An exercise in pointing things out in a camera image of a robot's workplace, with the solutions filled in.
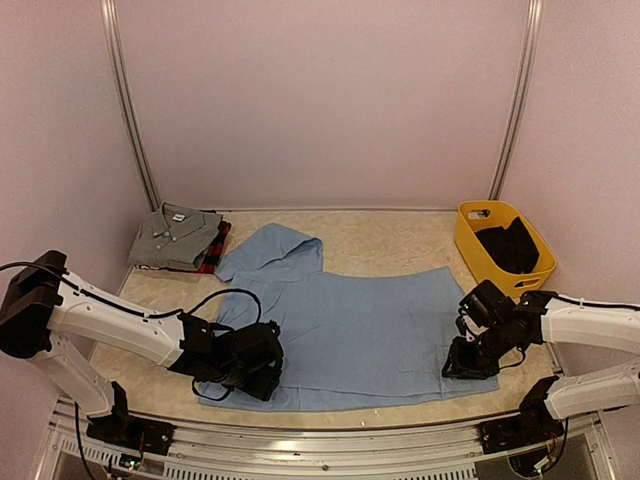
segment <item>vertical metal post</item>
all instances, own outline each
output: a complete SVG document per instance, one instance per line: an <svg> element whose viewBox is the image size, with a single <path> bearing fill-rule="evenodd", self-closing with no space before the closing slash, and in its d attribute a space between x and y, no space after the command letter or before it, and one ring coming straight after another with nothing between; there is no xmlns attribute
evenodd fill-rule
<svg viewBox="0 0 640 480"><path fill-rule="evenodd" d="M538 46L541 16L542 0L529 0L529 15L527 17L516 90L511 103L507 130L500 148L498 166L496 168L495 175L493 176L493 182L491 183L489 200L498 200L500 198L504 182L507 178L507 171L509 170L509 164L511 163L511 157L513 156L513 149L516 144L520 123L522 122L524 106L527 102L529 84L531 83L531 73L533 71L533 63L536 56L536 48Z"/></svg>
<svg viewBox="0 0 640 480"><path fill-rule="evenodd" d="M120 43L120 31L118 29L118 15L116 12L115 0L100 0L100 3L102 6L102 21L104 23L104 30L107 37L107 47L109 49L111 66L113 67L118 97L120 99L120 107L122 108L122 114L129 133L129 140L131 141L131 146L133 148L136 167L138 169L138 174L140 175L144 194L147 198L149 209L153 211L160 207L160 196L158 195L158 191L151 174L151 168L149 167L149 162L147 161L147 157L142 146L142 138L140 137L140 130L138 128L138 122L136 120L133 103L131 101L131 92L129 91L129 84L127 82L127 70L124 63L124 56L122 54L122 45Z"/></svg>

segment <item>gray polo shirt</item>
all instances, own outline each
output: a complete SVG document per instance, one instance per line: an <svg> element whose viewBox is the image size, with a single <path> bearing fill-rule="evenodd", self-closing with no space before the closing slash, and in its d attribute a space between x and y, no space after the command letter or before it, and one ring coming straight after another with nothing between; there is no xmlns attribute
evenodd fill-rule
<svg viewBox="0 0 640 480"><path fill-rule="evenodd" d="M163 203L140 226L129 265L196 271L218 235L222 215Z"/></svg>

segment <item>beige table surface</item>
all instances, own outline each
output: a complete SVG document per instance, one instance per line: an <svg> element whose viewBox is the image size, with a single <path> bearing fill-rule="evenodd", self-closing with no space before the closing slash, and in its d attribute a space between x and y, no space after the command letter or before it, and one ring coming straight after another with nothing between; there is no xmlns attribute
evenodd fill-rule
<svg viewBox="0 0 640 480"><path fill-rule="evenodd" d="M385 277L448 265L465 291L475 285L453 241L454 213L237 212L224 217L233 224L227 252L261 226L277 222L321 238L327 272ZM127 278L121 296L161 311L188 309L207 294L224 287L225 284L209 275L135 270ZM198 315L216 318L218 307L218 302L212 302ZM512 352L505 356L503 364L517 360L519 355ZM405 407L328 413L259 413L199 405L191 392L189 377L168 372L110 346L97 345L91 362L105 377L125 388L131 410L176 419L292 429L420 425L503 413L517 409L536 381L552 374L546 350L532 345L522 366L500 373L500 389L495 392Z"/></svg>

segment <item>yellow laundry basket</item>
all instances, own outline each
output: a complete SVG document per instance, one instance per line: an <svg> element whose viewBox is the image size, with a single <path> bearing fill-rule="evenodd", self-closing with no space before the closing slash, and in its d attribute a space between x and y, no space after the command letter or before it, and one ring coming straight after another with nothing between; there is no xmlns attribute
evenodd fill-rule
<svg viewBox="0 0 640 480"><path fill-rule="evenodd" d="M529 231L538 252L533 272L516 275L501 269L476 237L476 232L492 227L507 228L516 217ZM466 202L458 207L456 245L469 270L479 283L491 280L505 295L518 298L527 290L538 290L556 268L556 259L531 224L511 205L498 201Z"/></svg>

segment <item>wall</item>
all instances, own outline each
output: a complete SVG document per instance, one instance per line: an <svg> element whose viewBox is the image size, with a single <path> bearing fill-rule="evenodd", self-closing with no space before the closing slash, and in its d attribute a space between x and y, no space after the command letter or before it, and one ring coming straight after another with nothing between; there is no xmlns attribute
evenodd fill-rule
<svg viewBox="0 0 640 480"><path fill-rule="evenodd" d="M528 2L118 2L162 195L202 208L485 197Z"/></svg>
<svg viewBox="0 0 640 480"><path fill-rule="evenodd" d="M113 291L145 201L100 4L0 2L0 18L0 264L55 248ZM46 377L0 353L2 478L28 477L56 398Z"/></svg>
<svg viewBox="0 0 640 480"><path fill-rule="evenodd" d="M640 303L640 3L546 2L528 103L503 200L558 257L547 286ZM563 346L579 374L627 355ZM622 478L638 478L640 406L603 415Z"/></svg>

